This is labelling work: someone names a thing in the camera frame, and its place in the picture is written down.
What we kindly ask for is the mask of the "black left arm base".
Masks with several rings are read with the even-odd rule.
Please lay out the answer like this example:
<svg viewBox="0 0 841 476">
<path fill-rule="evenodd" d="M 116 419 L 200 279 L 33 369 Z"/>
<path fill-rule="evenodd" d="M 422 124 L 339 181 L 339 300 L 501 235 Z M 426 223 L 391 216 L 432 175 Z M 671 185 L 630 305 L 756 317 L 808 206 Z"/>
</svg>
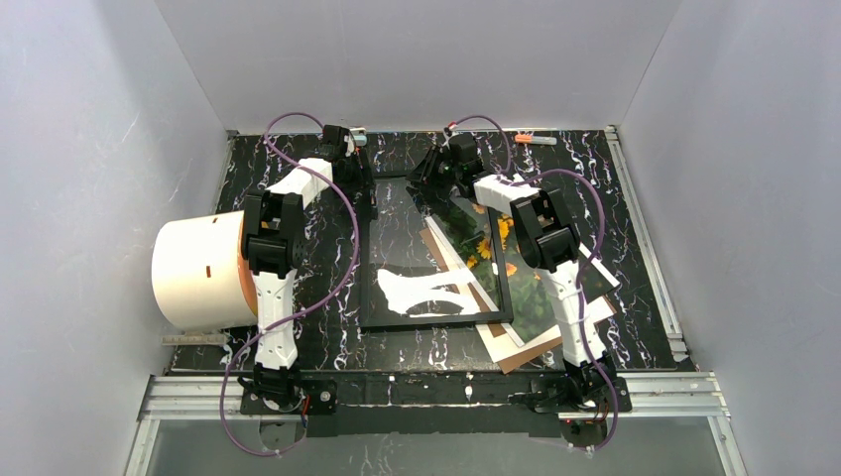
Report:
<svg viewBox="0 0 841 476">
<path fill-rule="evenodd" d="M 337 383 L 296 369 L 268 369 L 260 365 L 250 376 L 238 376 L 243 389 L 243 415 L 332 415 Z"/>
</svg>

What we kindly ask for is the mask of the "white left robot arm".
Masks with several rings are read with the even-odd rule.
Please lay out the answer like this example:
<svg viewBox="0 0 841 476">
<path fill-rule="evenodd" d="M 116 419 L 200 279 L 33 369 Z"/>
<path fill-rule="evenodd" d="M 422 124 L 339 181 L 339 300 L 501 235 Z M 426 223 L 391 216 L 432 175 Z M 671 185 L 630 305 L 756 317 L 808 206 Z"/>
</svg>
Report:
<svg viewBox="0 0 841 476">
<path fill-rule="evenodd" d="M 333 184 L 370 182 L 361 129 L 325 125 L 312 156 L 280 181 L 252 190 L 244 200 L 241 254 L 257 297 L 254 379 L 288 376 L 297 358 L 294 287 L 305 251 L 305 209 Z"/>
</svg>

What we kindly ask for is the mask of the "black picture frame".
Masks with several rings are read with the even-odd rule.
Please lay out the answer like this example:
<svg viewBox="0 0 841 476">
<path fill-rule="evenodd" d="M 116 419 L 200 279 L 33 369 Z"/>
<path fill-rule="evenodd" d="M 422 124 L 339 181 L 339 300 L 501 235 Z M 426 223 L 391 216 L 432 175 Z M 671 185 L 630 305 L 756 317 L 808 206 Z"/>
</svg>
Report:
<svg viewBox="0 0 841 476">
<path fill-rule="evenodd" d="M 457 190 L 375 178 L 363 231 L 362 328 L 371 331 L 509 324 L 513 304 L 500 212 Z"/>
</svg>

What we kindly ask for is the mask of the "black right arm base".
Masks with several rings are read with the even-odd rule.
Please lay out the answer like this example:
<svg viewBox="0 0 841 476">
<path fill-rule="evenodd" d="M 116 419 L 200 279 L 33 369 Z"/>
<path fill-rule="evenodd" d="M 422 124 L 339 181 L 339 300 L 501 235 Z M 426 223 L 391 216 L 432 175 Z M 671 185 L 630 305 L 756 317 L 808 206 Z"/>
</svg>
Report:
<svg viewBox="0 0 841 476">
<path fill-rule="evenodd" d="M 607 380 L 592 366 L 585 367 L 582 374 L 544 373 L 530 379 L 529 389 L 511 395 L 511 403 L 518 401 L 539 414 L 584 411 L 587 403 L 596 407 L 607 404 L 610 411 L 627 413 L 633 409 L 630 390 L 625 379 L 614 369 L 603 367 L 603 372 L 613 385 L 610 390 Z"/>
</svg>

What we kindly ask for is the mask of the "sunflower photo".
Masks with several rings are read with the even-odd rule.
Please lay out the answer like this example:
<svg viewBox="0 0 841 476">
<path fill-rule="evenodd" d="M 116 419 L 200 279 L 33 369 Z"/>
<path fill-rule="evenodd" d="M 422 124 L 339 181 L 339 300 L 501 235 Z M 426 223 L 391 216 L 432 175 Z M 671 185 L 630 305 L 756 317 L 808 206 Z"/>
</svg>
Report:
<svg viewBox="0 0 841 476">
<path fill-rule="evenodd" d="M 548 294 L 537 272 L 520 254 L 512 217 L 489 212 L 465 198 L 432 199 L 426 204 L 456 255 L 462 259 L 490 298 L 501 298 L 497 260 L 503 253 L 513 320 L 503 326 L 518 346 L 525 345 L 555 324 Z"/>
</svg>

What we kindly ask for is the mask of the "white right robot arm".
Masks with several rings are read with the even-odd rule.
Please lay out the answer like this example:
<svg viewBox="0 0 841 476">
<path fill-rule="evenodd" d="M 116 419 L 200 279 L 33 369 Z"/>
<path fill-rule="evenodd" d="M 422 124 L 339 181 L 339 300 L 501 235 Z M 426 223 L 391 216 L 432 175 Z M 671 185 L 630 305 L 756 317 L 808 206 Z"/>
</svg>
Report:
<svg viewBox="0 0 841 476">
<path fill-rule="evenodd" d="M 456 134 L 430 146 L 408 180 L 421 188 L 455 189 L 512 218 L 519 253 L 541 277 L 547 293 L 563 338 L 564 364 L 580 370 L 607 369 L 607 351 L 590 318 L 583 290 L 583 272 L 592 266 L 605 234 L 603 205 L 593 187 L 589 191 L 599 212 L 599 230 L 591 255 L 582 258 L 580 233 L 561 190 L 535 186 L 537 177 L 515 179 L 491 173 L 469 134 Z"/>
</svg>

